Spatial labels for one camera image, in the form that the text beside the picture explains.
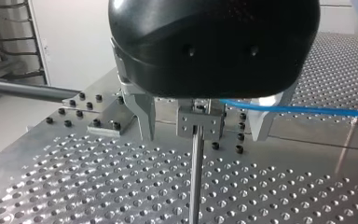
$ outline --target silver cylinder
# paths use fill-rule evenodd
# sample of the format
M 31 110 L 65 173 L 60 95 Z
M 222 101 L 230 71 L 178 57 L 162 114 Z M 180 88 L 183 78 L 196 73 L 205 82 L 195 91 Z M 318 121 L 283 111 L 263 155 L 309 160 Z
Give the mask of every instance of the silver cylinder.
M 193 157 L 191 163 L 191 187 L 190 187 L 190 211 L 189 223 L 199 223 L 200 210 L 200 192 L 202 178 L 202 160 L 203 160 L 203 127 L 197 126 L 193 135 Z

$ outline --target black plastic cover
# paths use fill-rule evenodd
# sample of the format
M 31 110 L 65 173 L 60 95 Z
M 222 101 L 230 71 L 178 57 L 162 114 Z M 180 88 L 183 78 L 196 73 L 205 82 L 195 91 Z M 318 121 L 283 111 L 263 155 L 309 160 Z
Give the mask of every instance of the black plastic cover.
M 248 98 L 298 78 L 318 0 L 110 0 L 126 78 L 157 96 Z

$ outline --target metal rod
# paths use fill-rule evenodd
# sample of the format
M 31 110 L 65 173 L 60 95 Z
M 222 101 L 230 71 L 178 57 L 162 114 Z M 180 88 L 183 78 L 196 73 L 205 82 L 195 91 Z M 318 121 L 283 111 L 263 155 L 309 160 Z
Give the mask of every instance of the metal rod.
M 348 132 L 347 139 L 345 140 L 344 148 L 342 148 L 341 154 L 339 155 L 338 163 L 336 166 L 336 174 L 338 174 L 341 171 L 342 164 L 344 163 L 345 158 L 347 157 L 348 150 L 349 150 L 348 147 L 351 144 L 351 140 L 353 138 L 353 134 L 356 129 L 357 123 L 358 123 L 358 117 L 354 118 L 351 121 L 351 129 Z
M 195 127 L 193 135 L 193 157 L 191 163 L 191 187 L 190 187 L 190 211 L 189 223 L 199 223 L 200 195 L 201 195 L 201 176 L 203 160 L 203 127 Z
M 0 94 L 18 96 L 29 99 L 61 102 L 64 99 L 72 98 L 80 91 L 59 89 L 46 86 L 34 86 L 15 84 L 0 81 Z

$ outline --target metal pin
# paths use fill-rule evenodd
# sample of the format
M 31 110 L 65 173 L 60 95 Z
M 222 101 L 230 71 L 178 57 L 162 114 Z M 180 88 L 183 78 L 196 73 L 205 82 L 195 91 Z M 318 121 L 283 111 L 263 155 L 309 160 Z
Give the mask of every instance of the metal pin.
M 337 163 L 336 170 L 335 170 L 336 174 L 338 174 L 340 172 L 340 170 L 342 168 L 342 164 L 345 161 L 345 158 L 347 157 L 348 147 L 351 144 L 351 140 L 353 138 L 354 130 L 356 129 L 357 124 L 358 124 L 358 117 L 354 118 L 351 121 L 351 129 L 348 132 L 347 139 L 345 140 L 344 148 L 342 148 L 341 154 L 339 155 L 338 163 Z
M 201 192 L 201 174 L 202 174 L 202 160 L 203 160 L 203 127 L 195 127 L 193 135 L 193 157 L 192 157 L 192 171 L 191 171 L 191 187 L 190 187 L 190 211 L 189 223 L 199 223 L 200 210 L 200 192 Z

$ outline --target black screw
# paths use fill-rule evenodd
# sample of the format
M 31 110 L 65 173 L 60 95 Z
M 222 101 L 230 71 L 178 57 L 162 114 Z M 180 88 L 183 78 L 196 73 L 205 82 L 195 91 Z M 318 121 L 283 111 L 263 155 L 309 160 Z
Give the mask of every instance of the black screw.
M 52 123 L 53 123 L 53 119 L 50 118 L 50 117 L 46 118 L 46 123 L 47 123 L 47 124 L 52 124 Z
M 69 105 L 70 106 L 76 106 L 76 101 L 75 100 L 70 100 Z
M 120 105 L 123 105 L 124 104 L 124 98 L 122 96 L 118 96 L 117 97 L 117 102 L 120 104 Z
M 79 93 L 80 100 L 86 99 L 86 94 L 84 92 Z
M 72 126 L 72 121 L 68 119 L 68 120 L 63 122 L 63 125 L 65 125 L 65 127 L 69 128 L 69 127 Z
M 217 149 L 219 149 L 219 143 L 218 142 L 213 142 L 212 143 L 212 148 L 214 149 L 214 150 L 217 150 Z
M 88 109 L 92 109 L 92 102 L 87 102 L 87 103 L 86 103 L 86 107 L 87 107 Z
M 246 120 L 246 114 L 245 114 L 245 113 L 241 113 L 241 114 L 240 114 L 240 119 Z
M 95 127 L 101 126 L 101 121 L 98 119 L 93 120 L 92 123 L 94 124 Z
M 237 138 L 238 138 L 238 140 L 243 141 L 243 140 L 245 139 L 245 134 L 239 133 L 239 134 L 237 135 Z
M 245 130 L 245 127 L 246 127 L 245 123 L 240 122 L 240 123 L 238 124 L 238 126 L 240 127 L 241 130 Z
M 76 115 L 81 118 L 83 117 L 83 112 L 81 110 L 77 110 Z
M 121 129 L 121 124 L 119 122 L 113 122 L 113 128 L 115 130 L 120 130 Z
M 61 115 L 64 115 L 65 114 L 65 109 L 64 108 L 58 109 L 58 113 L 61 114 Z
M 240 145 L 236 146 L 236 147 L 235 147 L 235 151 L 236 151 L 238 154 L 242 154 L 242 153 L 243 153 L 243 146 L 240 146 Z
M 98 94 L 98 95 L 96 95 L 95 96 L 95 99 L 97 100 L 97 101 L 102 101 L 103 100 L 103 97 L 100 95 L 100 94 Z

